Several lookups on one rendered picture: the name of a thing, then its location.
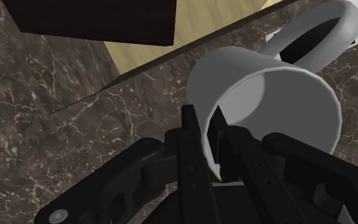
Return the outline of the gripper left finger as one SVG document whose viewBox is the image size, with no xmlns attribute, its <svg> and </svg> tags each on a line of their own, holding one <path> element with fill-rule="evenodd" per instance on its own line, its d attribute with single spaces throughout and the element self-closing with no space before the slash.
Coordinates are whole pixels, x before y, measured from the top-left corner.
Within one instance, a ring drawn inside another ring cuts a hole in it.
<svg viewBox="0 0 358 224">
<path fill-rule="evenodd" d="M 173 182 L 177 191 L 156 210 L 156 224 L 221 224 L 194 107 L 181 114 L 164 141 L 136 141 L 40 209 L 34 224 L 128 224 Z"/>
</svg>

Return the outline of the white mug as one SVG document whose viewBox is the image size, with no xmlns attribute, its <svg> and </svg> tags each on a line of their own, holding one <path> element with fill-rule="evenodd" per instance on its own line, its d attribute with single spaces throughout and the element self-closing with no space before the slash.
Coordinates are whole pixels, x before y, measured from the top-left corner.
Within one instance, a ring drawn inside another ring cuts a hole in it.
<svg viewBox="0 0 358 224">
<path fill-rule="evenodd" d="M 281 51 L 301 35 L 329 20 L 336 25 L 295 63 Z M 337 59 L 358 36 L 358 8 L 349 0 L 330 0 L 304 12 L 282 28 L 265 47 L 218 48 L 202 57 L 188 77 L 187 102 L 195 108 L 203 154 L 210 171 L 220 174 L 207 131 L 216 109 L 230 125 L 261 139 L 280 132 L 332 153 L 339 140 L 339 100 L 318 72 Z"/>
</svg>

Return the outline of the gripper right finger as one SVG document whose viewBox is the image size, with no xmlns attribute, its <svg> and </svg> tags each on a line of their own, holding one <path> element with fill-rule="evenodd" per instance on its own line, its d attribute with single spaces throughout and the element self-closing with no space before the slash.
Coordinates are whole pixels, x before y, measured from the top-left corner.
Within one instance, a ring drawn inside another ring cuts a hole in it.
<svg viewBox="0 0 358 224">
<path fill-rule="evenodd" d="M 220 108 L 208 138 L 223 181 L 241 178 L 259 224 L 358 224 L 358 166 L 278 132 L 255 139 L 228 125 Z"/>
</svg>

